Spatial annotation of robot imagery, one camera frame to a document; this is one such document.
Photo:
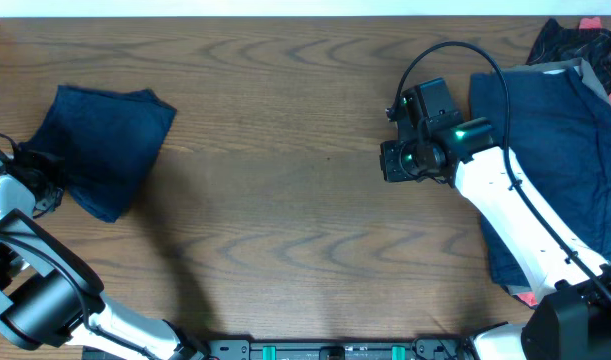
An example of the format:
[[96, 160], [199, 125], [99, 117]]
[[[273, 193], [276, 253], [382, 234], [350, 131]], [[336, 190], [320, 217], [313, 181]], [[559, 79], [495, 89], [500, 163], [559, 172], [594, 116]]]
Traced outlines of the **navy blue shorts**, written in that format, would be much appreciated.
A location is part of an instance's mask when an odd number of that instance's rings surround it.
[[60, 85], [42, 124], [20, 148], [61, 159], [71, 197], [113, 223], [151, 171], [176, 114], [150, 89]]

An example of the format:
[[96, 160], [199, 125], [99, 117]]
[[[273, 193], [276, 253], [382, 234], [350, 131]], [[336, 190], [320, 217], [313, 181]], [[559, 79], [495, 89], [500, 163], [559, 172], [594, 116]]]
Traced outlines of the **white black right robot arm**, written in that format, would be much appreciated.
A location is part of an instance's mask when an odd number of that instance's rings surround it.
[[436, 130], [404, 122], [380, 146], [388, 182], [432, 179], [456, 189], [519, 264], [537, 307], [524, 325], [469, 337], [462, 359], [611, 359], [611, 264], [590, 249], [524, 174], [485, 118]]

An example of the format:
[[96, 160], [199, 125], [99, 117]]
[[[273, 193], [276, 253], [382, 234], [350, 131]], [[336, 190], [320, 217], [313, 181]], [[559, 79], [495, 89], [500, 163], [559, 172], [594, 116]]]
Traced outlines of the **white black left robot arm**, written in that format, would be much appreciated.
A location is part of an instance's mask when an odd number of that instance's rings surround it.
[[205, 359], [208, 345], [109, 298], [98, 275], [41, 228], [62, 199], [57, 163], [0, 150], [0, 334], [26, 350], [83, 347], [86, 359]]

